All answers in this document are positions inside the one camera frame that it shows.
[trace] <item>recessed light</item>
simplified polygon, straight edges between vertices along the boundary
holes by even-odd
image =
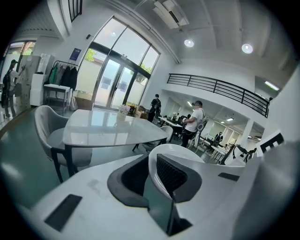
[[[187,47],[192,47],[194,46],[194,42],[191,40],[191,39],[187,39],[184,41],[184,44],[187,46]]]
[[[250,44],[246,43],[242,46],[242,50],[244,53],[249,54],[253,51],[253,47]]]
[[[279,90],[278,87],[276,87],[274,84],[272,84],[272,83],[270,83],[270,82],[268,82],[268,81],[265,81],[265,84],[267,84],[270,88],[274,89],[275,91],[278,91],[278,90]]]

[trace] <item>black pants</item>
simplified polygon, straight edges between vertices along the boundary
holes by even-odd
[[[148,119],[147,119],[147,120],[148,120],[149,122],[152,122],[154,116],[155,116],[155,112],[154,112],[154,111],[153,111],[153,112],[150,112],[150,113],[148,114]]]
[[[182,131],[182,144],[181,144],[181,146],[186,148],[187,145],[188,145],[188,141],[189,141],[190,139],[192,139],[192,137],[194,136],[194,134],[195,134],[195,133],[190,132],[190,131],[184,129],[184,130]]]

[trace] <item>sign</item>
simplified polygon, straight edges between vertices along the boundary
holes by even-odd
[[[74,50],[73,50],[73,52],[71,54],[70,60],[76,61],[77,58],[78,58],[78,56],[79,56],[79,54],[80,54],[80,52],[81,52],[81,49],[74,48]]]

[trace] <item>pillar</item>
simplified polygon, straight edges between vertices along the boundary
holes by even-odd
[[[243,147],[243,148],[246,147],[247,139],[248,139],[248,136],[250,135],[253,123],[254,123],[254,121],[252,119],[248,120],[245,130],[243,132],[243,135],[238,138],[236,144],[241,145],[241,147]]]

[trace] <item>black railing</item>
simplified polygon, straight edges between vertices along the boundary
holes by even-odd
[[[83,13],[83,0],[68,0],[71,22]]]
[[[167,83],[199,88],[223,95],[251,107],[261,115],[268,117],[268,100],[232,83],[210,77],[174,73],[170,73]]]

